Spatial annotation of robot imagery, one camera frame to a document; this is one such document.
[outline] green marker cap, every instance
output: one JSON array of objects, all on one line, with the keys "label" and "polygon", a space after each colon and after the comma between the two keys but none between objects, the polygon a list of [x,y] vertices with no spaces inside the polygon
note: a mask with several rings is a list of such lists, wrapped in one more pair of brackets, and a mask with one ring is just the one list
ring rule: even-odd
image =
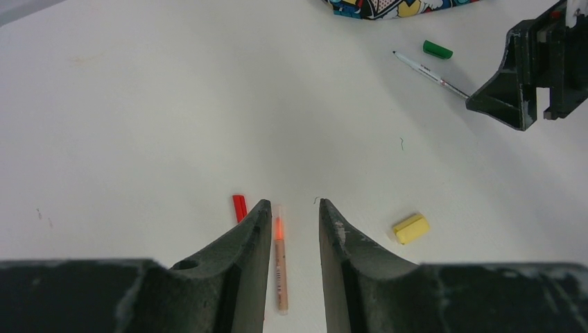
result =
[{"label": "green marker cap", "polygon": [[432,43],[428,40],[424,41],[423,44],[423,52],[426,54],[430,54],[434,57],[439,59],[450,59],[453,56],[453,51],[444,48],[443,46],[439,46],[435,43]]}]

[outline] white table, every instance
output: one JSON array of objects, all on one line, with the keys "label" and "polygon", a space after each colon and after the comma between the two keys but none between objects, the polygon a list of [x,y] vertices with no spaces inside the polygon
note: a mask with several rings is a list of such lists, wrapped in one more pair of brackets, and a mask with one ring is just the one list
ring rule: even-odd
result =
[{"label": "white table", "polygon": [[[317,196],[414,262],[588,264],[587,106],[519,133],[392,56],[472,93],[553,3],[363,22],[320,0],[69,0],[3,26],[0,257],[170,266],[234,225],[233,193],[267,198],[286,207],[290,312],[270,268],[265,332],[326,331]],[[431,231],[391,242],[413,212]]]}]

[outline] white pen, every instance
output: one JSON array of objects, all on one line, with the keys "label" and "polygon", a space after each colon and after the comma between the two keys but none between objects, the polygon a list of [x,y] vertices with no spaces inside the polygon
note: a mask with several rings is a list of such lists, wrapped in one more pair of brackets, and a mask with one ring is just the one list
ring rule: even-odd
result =
[{"label": "white pen", "polygon": [[446,80],[443,80],[443,78],[441,78],[441,76],[433,73],[430,69],[426,68],[425,66],[421,65],[420,63],[414,62],[414,61],[408,59],[405,55],[402,55],[399,52],[393,51],[393,53],[396,56],[396,58],[400,59],[400,61],[407,64],[408,66],[410,66],[410,68],[414,69],[415,71],[418,71],[421,75],[427,77],[429,80],[436,82],[438,85],[441,85],[441,86],[447,88],[448,90],[451,90],[452,92],[463,97],[464,99],[469,98],[469,96],[466,93],[462,92],[461,90],[459,90],[458,88],[453,86],[451,83],[447,82]]}]

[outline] cartoon print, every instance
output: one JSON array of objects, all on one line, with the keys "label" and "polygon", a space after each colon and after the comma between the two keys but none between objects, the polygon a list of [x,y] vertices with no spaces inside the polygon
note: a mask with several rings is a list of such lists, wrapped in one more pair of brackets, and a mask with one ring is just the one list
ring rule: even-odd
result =
[{"label": "cartoon print", "polygon": [[325,0],[336,15],[357,19],[393,19],[465,5],[478,0]]}]

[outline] white robot part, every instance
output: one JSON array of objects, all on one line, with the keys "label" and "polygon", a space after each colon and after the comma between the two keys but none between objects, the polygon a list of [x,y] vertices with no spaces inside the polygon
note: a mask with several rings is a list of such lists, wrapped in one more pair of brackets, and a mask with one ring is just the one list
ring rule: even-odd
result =
[{"label": "white robot part", "polygon": [[588,12],[588,0],[568,0],[566,10],[566,26],[573,28],[578,22],[578,15],[586,15]]}]

